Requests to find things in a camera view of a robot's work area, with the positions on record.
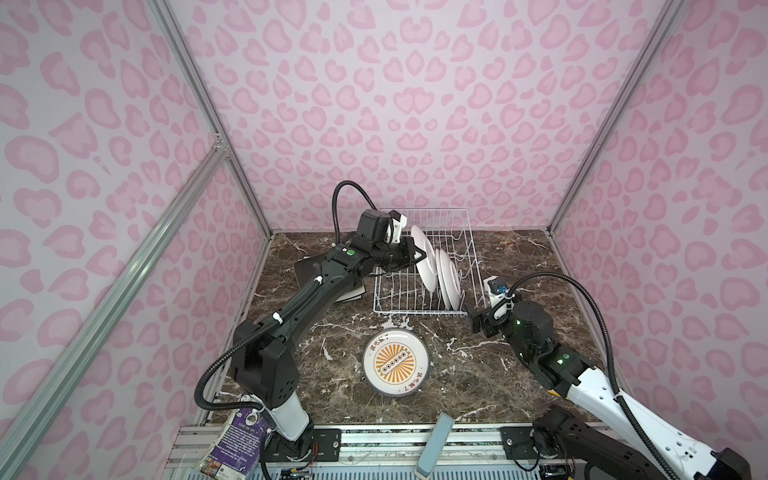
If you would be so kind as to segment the white round plate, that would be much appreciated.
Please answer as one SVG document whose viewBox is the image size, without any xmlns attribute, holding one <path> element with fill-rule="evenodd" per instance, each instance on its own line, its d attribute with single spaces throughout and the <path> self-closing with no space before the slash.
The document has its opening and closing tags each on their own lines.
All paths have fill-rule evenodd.
<svg viewBox="0 0 768 480">
<path fill-rule="evenodd" d="M 438 284 L 440 289 L 440 294 L 444 303 L 444 308 L 446 311 L 452 310 L 452 304 L 450 301 L 450 297 L 448 295 L 448 292 L 446 290 L 447 282 L 444 276 L 444 270 L 443 270 L 443 264 L 442 264 L 442 254 L 443 251 L 441 249 L 435 250 L 435 260 L 436 260 L 436 267 L 437 267 L 437 278 L 438 278 Z"/>
<path fill-rule="evenodd" d="M 403 329 L 386 329 L 365 346 L 362 357 L 367 383 L 379 394 L 401 398 L 419 390 L 427 379 L 430 357 L 424 342 Z"/>
<path fill-rule="evenodd" d="M 415 240 L 416 244 L 423 248 L 427 253 L 427 258 L 419 262 L 415 267 L 422 281 L 424 288 L 429 293 L 434 293 L 437 289 L 438 279 L 436 271 L 435 253 L 432 243 L 428 239 L 425 232 L 414 225 L 411 228 L 411 237 Z"/>
<path fill-rule="evenodd" d="M 458 311 L 461 306 L 462 296 L 460 276 L 456 264 L 445 251 L 441 252 L 441 265 L 445 281 L 445 292 L 448 295 L 449 303 L 453 310 Z"/>
</svg>

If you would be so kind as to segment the black square plate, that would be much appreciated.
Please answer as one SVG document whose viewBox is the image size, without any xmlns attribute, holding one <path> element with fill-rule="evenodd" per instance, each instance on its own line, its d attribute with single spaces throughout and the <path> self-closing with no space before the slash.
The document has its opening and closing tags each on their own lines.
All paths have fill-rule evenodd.
<svg viewBox="0 0 768 480">
<path fill-rule="evenodd" d="M 294 263 L 294 273 L 299 287 L 303 287 L 306 283 L 319 275 L 320 264 L 324 259 L 325 256 L 320 254 L 312 257 L 304 257 Z M 365 286 L 360 283 L 351 290 L 344 292 L 335 300 L 335 302 L 343 303 L 355 301 L 362 298 L 365 293 Z"/>
</svg>

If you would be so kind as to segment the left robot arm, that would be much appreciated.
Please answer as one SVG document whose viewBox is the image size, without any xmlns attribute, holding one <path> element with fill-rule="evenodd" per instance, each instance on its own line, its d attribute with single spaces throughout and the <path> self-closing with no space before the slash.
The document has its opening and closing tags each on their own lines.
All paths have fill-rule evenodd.
<svg viewBox="0 0 768 480">
<path fill-rule="evenodd" d="M 271 442 L 287 457 L 307 455 L 313 429 L 296 393 L 296 347 L 339 297 L 374 270 L 391 272 L 417 262 L 419 250 L 403 233 L 407 224 L 407 216 L 396 210 L 366 210 L 347 241 L 310 264 L 310 279 L 285 305 L 235 329 L 233 343 L 242 347 L 232 356 L 229 375 L 265 407 L 274 429 Z"/>
</svg>

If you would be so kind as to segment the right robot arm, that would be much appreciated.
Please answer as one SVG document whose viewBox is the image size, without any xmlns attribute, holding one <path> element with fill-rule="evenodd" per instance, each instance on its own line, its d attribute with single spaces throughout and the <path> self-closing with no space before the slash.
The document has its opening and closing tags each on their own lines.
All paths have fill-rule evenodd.
<svg viewBox="0 0 768 480">
<path fill-rule="evenodd" d="M 560 407 L 533 423 L 542 456 L 561 451 L 616 479 L 748 479 L 748 461 L 730 448 L 714 450 L 613 387 L 589 358 L 557 340 L 552 317 L 532 301 L 469 309 L 474 332 L 501 335 L 516 358 L 547 391 L 599 418 L 610 437 Z"/>
</svg>

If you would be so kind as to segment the grey-blue phone-like device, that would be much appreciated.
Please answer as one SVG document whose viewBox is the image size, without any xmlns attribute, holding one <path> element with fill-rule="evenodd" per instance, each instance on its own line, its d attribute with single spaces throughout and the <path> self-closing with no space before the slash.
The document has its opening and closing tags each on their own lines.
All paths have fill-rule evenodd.
<svg viewBox="0 0 768 480">
<path fill-rule="evenodd" d="M 432 477 L 453 426 L 454 419 L 442 412 L 414 468 L 417 479 L 427 480 Z"/>
</svg>

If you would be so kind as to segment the purple booklet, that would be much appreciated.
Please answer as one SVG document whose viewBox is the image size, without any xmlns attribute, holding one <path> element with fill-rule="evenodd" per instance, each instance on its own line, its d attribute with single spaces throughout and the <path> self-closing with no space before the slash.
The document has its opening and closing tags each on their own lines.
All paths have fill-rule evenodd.
<svg viewBox="0 0 768 480">
<path fill-rule="evenodd" d="M 269 425 L 256 409 L 233 411 L 218 437 L 197 464 L 209 479 L 243 480 L 258 463 Z"/>
</svg>

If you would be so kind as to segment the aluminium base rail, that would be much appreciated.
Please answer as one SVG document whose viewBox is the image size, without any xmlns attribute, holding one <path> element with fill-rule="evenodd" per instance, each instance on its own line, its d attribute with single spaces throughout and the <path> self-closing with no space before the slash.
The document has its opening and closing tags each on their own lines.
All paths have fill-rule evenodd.
<svg viewBox="0 0 768 480">
<path fill-rule="evenodd" d="M 333 446 L 324 447 L 301 479 L 414 479 L 431 436 L 431 424 L 334 425 Z M 199 470 L 221 427 L 184 427 L 160 474 L 162 479 L 204 479 Z M 559 453 L 538 458 L 523 445 L 529 423 L 456 423 L 432 471 L 433 479 L 582 479 L 589 462 Z"/>
</svg>

